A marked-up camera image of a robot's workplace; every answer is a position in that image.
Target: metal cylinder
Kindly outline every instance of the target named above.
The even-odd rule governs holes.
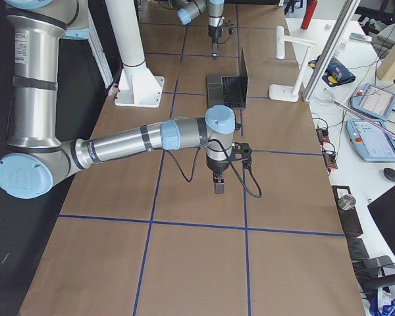
[[[344,211],[352,209],[354,206],[356,206],[356,198],[351,194],[346,194],[338,200],[338,206]]]
[[[221,26],[223,24],[224,1],[206,0],[206,6],[208,7],[208,25],[214,28]]]
[[[308,102],[311,95],[313,94],[318,81],[321,79],[322,75],[327,68],[333,53],[338,47],[344,32],[346,31],[348,23],[351,21],[360,0],[346,0],[342,10],[336,20],[335,26],[330,33],[329,39],[325,44],[319,60],[317,61],[315,71],[310,77],[307,87],[303,94],[303,100]]]
[[[202,144],[202,135],[196,118],[178,118],[175,122],[180,131],[180,148],[196,147]]]
[[[231,148],[232,138],[233,138],[234,133],[221,134],[219,132],[214,131],[210,127],[207,127],[207,132],[208,132],[208,142],[213,139],[220,141],[220,143],[222,143],[224,149],[226,149],[228,156],[230,156],[231,150],[232,150],[232,148]],[[216,161],[221,161],[221,160],[227,159],[227,157],[225,157],[225,154],[224,154],[221,146],[218,144],[218,142],[209,142],[206,154],[209,158],[211,158],[212,160],[216,160]]]
[[[93,163],[100,163],[147,151],[145,141],[152,148],[160,148],[160,125],[161,123],[158,122],[147,125],[146,129],[134,128],[93,140],[77,141],[72,152],[75,152],[80,164],[84,168],[88,168]]]
[[[193,21],[207,10],[207,6],[205,0],[193,0],[187,2],[181,9],[185,10],[189,14],[190,20]]]
[[[65,30],[25,16],[7,18],[15,29],[15,79],[26,83],[15,88],[15,124],[8,145],[26,152],[57,151],[61,147],[55,137],[57,62]],[[55,89],[44,87],[53,84]]]
[[[46,6],[36,9],[35,12],[44,16],[50,16],[65,24],[69,24],[70,21],[76,19],[79,12],[82,10],[82,5],[84,4],[84,0],[54,0]]]

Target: white pole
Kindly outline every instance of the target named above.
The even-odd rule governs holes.
[[[106,0],[111,26],[116,37],[124,70],[145,62],[133,0]]]
[[[294,84],[292,94],[298,94],[298,91],[300,90],[300,86],[302,85],[302,82],[303,82],[303,76],[304,76],[305,70],[307,68],[307,63],[309,62],[310,52],[311,52],[311,47],[307,46],[307,49],[305,51],[305,55],[303,58],[302,66],[300,68],[300,72],[298,73],[296,83]]]
[[[111,26],[123,63],[116,105],[158,107],[164,78],[146,67],[134,0],[106,0]]]

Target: blue tape line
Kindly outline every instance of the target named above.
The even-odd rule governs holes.
[[[238,5],[236,5],[236,22],[237,22],[237,62],[238,62],[238,72],[240,72],[240,30],[238,28]]]
[[[87,215],[60,214],[59,217],[73,218],[73,219],[91,219],[91,220],[99,220],[99,221],[120,221],[120,222],[134,222],[134,223],[145,223],[145,224],[161,224],[161,225],[169,225],[169,226],[190,226],[190,227],[202,227],[202,228],[248,230],[248,231],[258,231],[258,232],[279,232],[279,233],[286,233],[286,234],[304,234],[304,235],[345,237],[344,234],[339,234],[339,233],[334,233],[334,232],[310,232],[310,231],[304,231],[304,230],[283,230],[283,229],[256,228],[256,227],[247,227],[246,228],[246,227],[241,227],[241,226],[166,222],[166,221],[147,221],[145,219],[123,219],[123,218],[119,218],[119,217],[99,217],[99,216],[87,216]]]
[[[117,217],[100,217],[100,216],[87,216],[87,215],[67,215],[60,214],[59,217],[67,218],[67,219],[93,219],[93,220],[101,220],[101,221],[116,221],[116,222],[131,222],[131,223],[149,223],[149,221],[145,219],[120,219]]]
[[[144,256],[142,257],[142,265],[140,267],[140,274],[139,274],[139,281],[138,281],[138,289],[136,290],[136,297],[134,300],[134,308],[133,308],[133,316],[136,316],[136,312],[138,310],[138,302],[139,302],[139,295],[140,295],[140,288],[142,287],[142,279],[144,277],[144,270],[145,270],[145,263],[146,263],[146,255],[147,255],[147,249],[149,247],[149,239],[151,238],[151,229],[152,229],[152,224],[153,224],[153,215],[155,213],[155,204],[157,203],[157,196],[158,196],[158,191],[159,191],[159,184],[161,183],[161,175],[163,173],[163,165],[164,165],[164,156],[165,152],[163,151],[162,157],[161,157],[161,163],[159,165],[159,172],[158,172],[158,179],[157,179],[157,187],[155,188],[155,195],[153,197],[153,203],[152,203],[152,212],[151,212],[151,218],[149,220],[149,227],[147,230],[147,235],[146,235],[146,243],[145,243],[145,250],[144,250]]]
[[[174,102],[176,101],[177,86],[178,86],[178,77],[176,78],[176,85],[174,86],[174,95],[172,97],[171,109],[170,109],[170,119],[172,118],[172,114],[174,113]]]
[[[196,223],[182,223],[182,222],[165,222],[165,221],[154,221],[153,223],[154,224],[162,224],[162,225],[173,225],[173,226],[189,226],[189,227],[201,227],[201,228],[219,228],[219,229],[245,230],[245,228],[241,227],[241,226],[196,224]]]
[[[246,171],[242,168],[243,182],[246,183]],[[248,316],[251,316],[251,287],[250,287],[250,257],[249,257],[249,232],[248,232],[248,203],[246,190],[243,188],[243,208],[244,208],[244,244],[246,246],[246,278],[248,286]]]
[[[308,232],[308,231],[304,231],[304,230],[284,230],[284,229],[254,228],[254,227],[249,227],[248,231],[251,231],[251,232],[280,232],[280,233],[285,233],[285,234],[345,237],[345,234],[340,234],[338,232]]]
[[[269,99],[268,97],[252,97],[248,96],[249,99]]]
[[[183,54],[184,54],[184,46],[186,46],[186,36],[187,36],[187,30],[189,29],[189,26],[186,26],[186,31],[184,31],[184,38],[183,38],[183,46],[182,46],[182,53],[180,55],[180,62],[183,61]]]

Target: black chair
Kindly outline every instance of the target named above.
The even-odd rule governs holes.
[[[395,23],[395,0],[361,0],[359,7],[355,10],[360,14],[358,22],[363,22],[365,18],[369,20],[365,23],[363,30],[377,34],[379,31],[371,25],[371,20],[380,21],[386,25]]]

